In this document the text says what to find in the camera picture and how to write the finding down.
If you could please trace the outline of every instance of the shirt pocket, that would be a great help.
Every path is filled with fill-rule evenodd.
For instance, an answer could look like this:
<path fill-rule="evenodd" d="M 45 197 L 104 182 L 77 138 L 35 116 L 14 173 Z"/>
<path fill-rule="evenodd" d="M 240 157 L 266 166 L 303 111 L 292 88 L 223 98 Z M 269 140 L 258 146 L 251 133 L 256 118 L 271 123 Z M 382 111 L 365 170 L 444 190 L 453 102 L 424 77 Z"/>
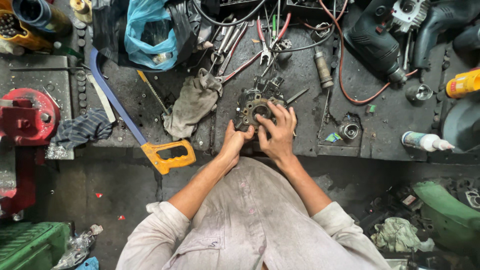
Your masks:
<path fill-rule="evenodd" d="M 173 256 L 163 266 L 163 270 L 171 269 L 182 255 L 208 249 L 221 250 L 225 248 L 225 213 L 215 210 L 207 213 L 197 228 L 192 229 Z"/>

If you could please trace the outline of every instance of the gray rag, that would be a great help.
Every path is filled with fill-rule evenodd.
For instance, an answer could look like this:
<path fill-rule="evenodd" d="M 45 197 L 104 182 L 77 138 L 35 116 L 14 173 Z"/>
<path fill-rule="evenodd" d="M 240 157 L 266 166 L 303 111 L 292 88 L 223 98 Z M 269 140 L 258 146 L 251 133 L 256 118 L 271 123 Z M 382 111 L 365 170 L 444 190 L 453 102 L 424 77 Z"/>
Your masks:
<path fill-rule="evenodd" d="M 370 236 L 379 249 L 386 248 L 390 252 L 417 251 L 420 239 L 417 237 L 417 228 L 403 218 L 388 218 L 384 224 L 376 224 L 377 233 Z"/>
<path fill-rule="evenodd" d="M 222 96 L 222 90 L 222 84 L 204 68 L 198 71 L 196 77 L 185 79 L 172 114 L 164 116 L 163 126 L 174 141 L 192 135 L 198 121 L 216 108 L 215 103 L 218 95 Z"/>
<path fill-rule="evenodd" d="M 103 109 L 90 109 L 75 119 L 60 121 L 57 134 L 50 141 L 73 149 L 88 140 L 107 139 L 111 133 L 112 123 L 107 113 Z"/>

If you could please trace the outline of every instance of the hand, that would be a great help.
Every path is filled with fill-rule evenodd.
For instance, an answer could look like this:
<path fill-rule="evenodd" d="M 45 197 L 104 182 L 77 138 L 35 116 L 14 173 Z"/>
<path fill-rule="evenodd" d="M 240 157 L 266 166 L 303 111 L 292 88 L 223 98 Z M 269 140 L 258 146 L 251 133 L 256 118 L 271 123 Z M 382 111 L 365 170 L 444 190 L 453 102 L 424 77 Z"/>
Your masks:
<path fill-rule="evenodd" d="M 222 165 L 226 166 L 225 173 L 230 171 L 240 158 L 240 149 L 243 144 L 253 138 L 254 128 L 249 126 L 247 132 L 235 131 L 233 121 L 228 122 L 227 131 L 225 131 L 225 139 L 222 149 L 215 159 L 218 159 Z"/>
<path fill-rule="evenodd" d="M 267 105 L 276 117 L 276 126 L 272 120 L 256 114 L 257 121 L 262 124 L 258 127 L 260 149 L 273 159 L 278 167 L 281 167 L 295 157 L 292 152 L 292 140 L 297 117 L 292 107 L 287 110 L 280 104 L 273 105 L 270 101 Z M 267 130 L 272 135 L 269 140 L 267 140 Z"/>

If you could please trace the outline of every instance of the striped cloth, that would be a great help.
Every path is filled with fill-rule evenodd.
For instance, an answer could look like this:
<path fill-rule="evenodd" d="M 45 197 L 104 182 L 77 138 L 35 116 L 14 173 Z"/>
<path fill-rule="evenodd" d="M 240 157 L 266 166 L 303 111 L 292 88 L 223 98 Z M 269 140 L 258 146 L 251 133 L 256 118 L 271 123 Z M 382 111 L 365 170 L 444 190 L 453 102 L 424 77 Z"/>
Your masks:
<path fill-rule="evenodd" d="M 107 139 L 112 123 L 103 109 L 90 109 L 75 119 L 60 121 L 57 134 L 50 140 L 66 149 L 73 149 L 88 140 Z"/>

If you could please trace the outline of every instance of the yellow saw handle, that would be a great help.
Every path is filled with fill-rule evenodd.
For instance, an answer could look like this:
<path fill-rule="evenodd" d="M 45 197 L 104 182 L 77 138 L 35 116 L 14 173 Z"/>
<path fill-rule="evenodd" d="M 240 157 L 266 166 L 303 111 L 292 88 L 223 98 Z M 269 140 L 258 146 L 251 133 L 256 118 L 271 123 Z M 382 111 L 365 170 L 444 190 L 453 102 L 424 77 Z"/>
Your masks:
<path fill-rule="evenodd" d="M 187 149 L 187 155 L 164 160 L 157 154 L 158 151 L 183 146 Z M 154 145 L 150 142 L 140 146 L 148 159 L 161 174 L 167 174 L 171 168 L 179 168 L 194 163 L 197 158 L 193 148 L 187 140 L 172 142 L 162 145 Z"/>

